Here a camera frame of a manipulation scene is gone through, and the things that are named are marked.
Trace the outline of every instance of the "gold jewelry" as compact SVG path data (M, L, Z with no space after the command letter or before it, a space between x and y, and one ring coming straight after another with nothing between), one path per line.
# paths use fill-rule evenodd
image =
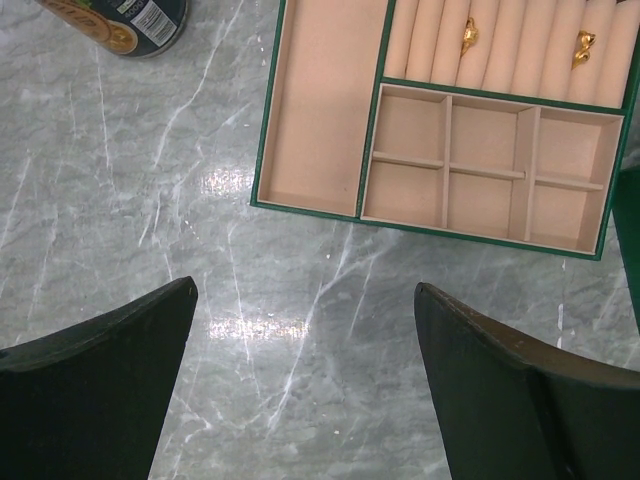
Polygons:
M464 36L462 37L462 51L460 52L460 56L462 57L467 50L478 41L478 37L480 36L480 32L476 28L476 22L473 17L469 17L467 20L467 28L464 30Z
M571 70L589 61L589 58L591 58L591 52L589 49L593 47L594 43L596 43L595 33L580 30L578 33L578 51L573 55Z

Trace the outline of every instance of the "can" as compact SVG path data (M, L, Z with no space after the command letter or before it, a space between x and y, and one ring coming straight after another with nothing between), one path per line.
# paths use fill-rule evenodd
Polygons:
M185 26L189 0L37 0L107 50L125 57L162 53Z

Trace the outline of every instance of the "marble surface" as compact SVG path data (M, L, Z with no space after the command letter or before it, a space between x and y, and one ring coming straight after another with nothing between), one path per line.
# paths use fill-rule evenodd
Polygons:
M193 2L128 61L0 2L0 348L193 276L154 480L450 478L418 281L640 370L613 226L594 263L248 206L277 3Z

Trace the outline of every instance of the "small compartment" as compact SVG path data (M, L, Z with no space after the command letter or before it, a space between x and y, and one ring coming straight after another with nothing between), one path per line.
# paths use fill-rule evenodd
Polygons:
M451 170L513 172L518 114L531 108L500 100L454 97Z
M382 85L374 137L374 160L442 166L448 100L446 95L437 92Z
M511 180L451 172L449 229L486 237L509 238L512 189Z
M257 200L355 216L387 0L287 0Z
M534 189L531 242L594 253L604 197L603 192L537 185Z
M582 191L607 189L622 117L543 108L536 183Z
M440 227L443 171L371 162L363 218Z

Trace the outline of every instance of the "can label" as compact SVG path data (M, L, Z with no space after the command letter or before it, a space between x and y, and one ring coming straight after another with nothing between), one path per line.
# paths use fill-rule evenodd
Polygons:
M166 48L186 16L187 0L38 0L113 53L147 56Z

